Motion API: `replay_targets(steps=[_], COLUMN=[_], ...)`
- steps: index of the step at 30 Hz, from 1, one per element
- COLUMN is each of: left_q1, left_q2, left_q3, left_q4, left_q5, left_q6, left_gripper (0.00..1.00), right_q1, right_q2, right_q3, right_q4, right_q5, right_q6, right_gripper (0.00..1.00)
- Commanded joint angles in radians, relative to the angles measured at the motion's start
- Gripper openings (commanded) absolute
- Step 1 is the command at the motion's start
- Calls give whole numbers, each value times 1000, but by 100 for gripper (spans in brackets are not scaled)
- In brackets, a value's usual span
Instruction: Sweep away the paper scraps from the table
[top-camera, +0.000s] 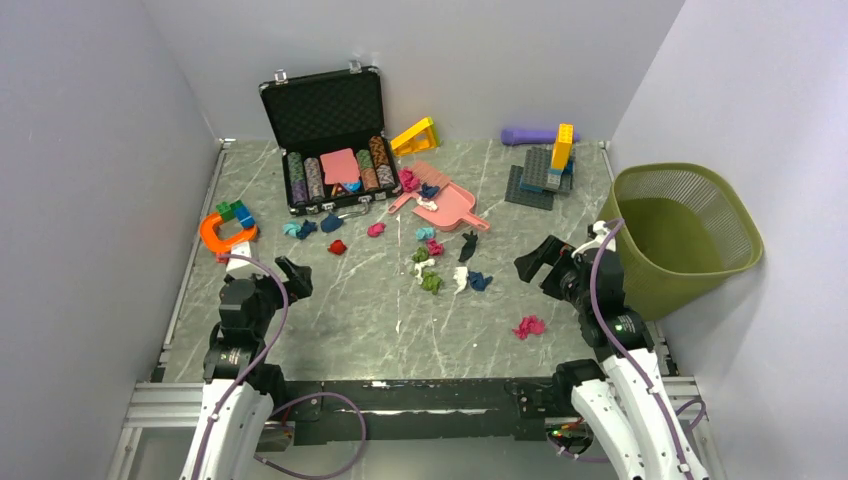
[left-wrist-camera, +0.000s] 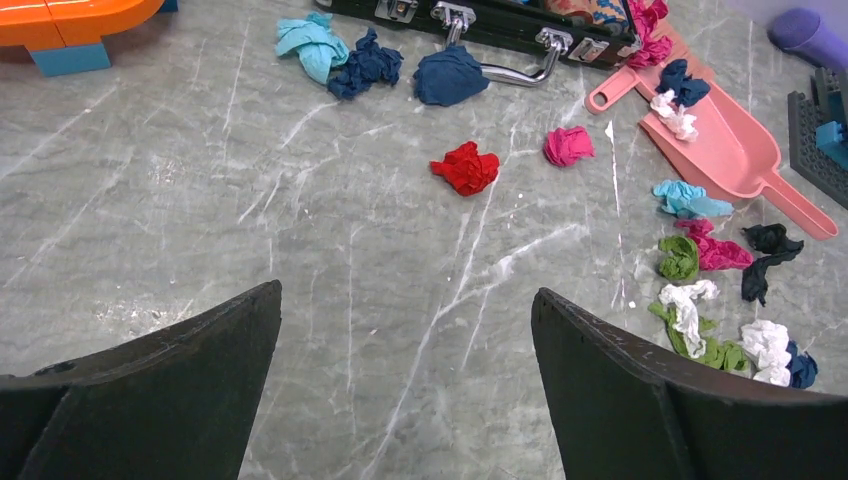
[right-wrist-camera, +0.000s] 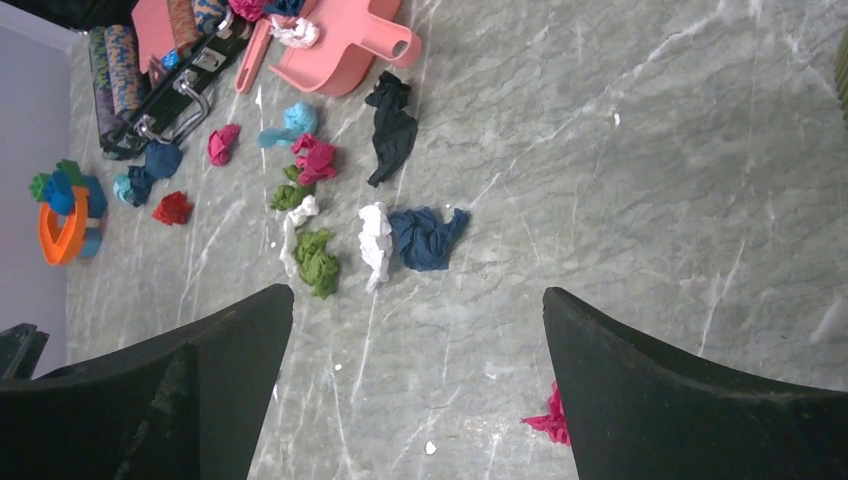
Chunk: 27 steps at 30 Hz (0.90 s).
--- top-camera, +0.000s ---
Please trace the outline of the pink plastic dustpan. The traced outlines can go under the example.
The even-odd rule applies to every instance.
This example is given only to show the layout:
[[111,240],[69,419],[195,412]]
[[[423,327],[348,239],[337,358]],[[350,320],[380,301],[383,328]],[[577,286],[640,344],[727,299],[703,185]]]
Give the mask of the pink plastic dustpan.
[[440,231],[449,232],[461,226],[469,226],[486,232],[490,224],[474,212],[476,197],[455,183],[441,189],[433,200],[437,209],[430,211],[417,205],[412,212]]

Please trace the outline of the pink hand brush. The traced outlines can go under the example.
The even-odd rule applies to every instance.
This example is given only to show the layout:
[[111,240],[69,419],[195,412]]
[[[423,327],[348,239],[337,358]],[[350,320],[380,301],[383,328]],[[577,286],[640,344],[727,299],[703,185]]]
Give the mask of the pink hand brush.
[[[451,177],[427,162],[417,161],[411,167],[401,168],[398,171],[398,180],[400,195],[388,207],[387,212],[389,214],[397,213],[409,200],[429,201],[437,198],[440,192],[451,182]],[[422,196],[423,190],[432,190],[435,187],[438,188],[436,193],[429,197]]]

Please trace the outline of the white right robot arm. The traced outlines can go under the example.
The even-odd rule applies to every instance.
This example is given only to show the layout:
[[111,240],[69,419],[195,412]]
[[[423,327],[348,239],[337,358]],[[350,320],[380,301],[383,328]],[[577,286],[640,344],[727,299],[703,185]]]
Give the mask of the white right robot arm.
[[642,317],[626,302],[625,272],[614,240],[596,234],[574,247],[549,236],[515,259],[530,282],[550,266],[542,291],[571,304],[594,359],[559,364],[551,399],[562,414],[579,414],[620,479],[707,479],[662,380]]

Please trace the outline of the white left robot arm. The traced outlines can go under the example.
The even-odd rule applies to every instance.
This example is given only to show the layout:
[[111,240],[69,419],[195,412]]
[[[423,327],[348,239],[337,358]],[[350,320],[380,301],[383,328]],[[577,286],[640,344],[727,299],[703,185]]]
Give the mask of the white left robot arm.
[[241,479],[267,420],[279,417],[288,394],[281,367],[265,362],[266,333],[277,312],[313,292],[312,269],[275,259],[285,274],[225,277],[220,321],[203,361],[202,400],[182,479]]

